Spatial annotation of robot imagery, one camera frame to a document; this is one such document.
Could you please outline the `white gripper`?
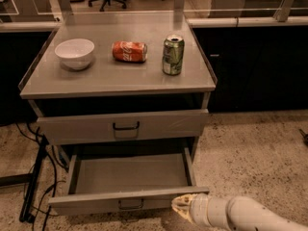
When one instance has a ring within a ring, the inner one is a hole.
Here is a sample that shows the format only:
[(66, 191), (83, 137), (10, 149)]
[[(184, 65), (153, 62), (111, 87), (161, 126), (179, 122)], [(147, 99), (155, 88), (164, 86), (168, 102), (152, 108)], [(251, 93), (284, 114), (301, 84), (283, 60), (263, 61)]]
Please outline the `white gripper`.
[(188, 193), (171, 201), (173, 210), (183, 219), (200, 227), (229, 228), (228, 201), (205, 193)]

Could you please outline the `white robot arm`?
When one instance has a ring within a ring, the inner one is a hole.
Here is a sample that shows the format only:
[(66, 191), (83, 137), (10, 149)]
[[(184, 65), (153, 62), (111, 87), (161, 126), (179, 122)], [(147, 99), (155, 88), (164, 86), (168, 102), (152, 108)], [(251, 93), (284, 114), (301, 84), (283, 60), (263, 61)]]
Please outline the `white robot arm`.
[(174, 198), (172, 209), (200, 227), (226, 231), (308, 231), (308, 227), (278, 216), (256, 200), (235, 196), (229, 200), (205, 193), (184, 194)]

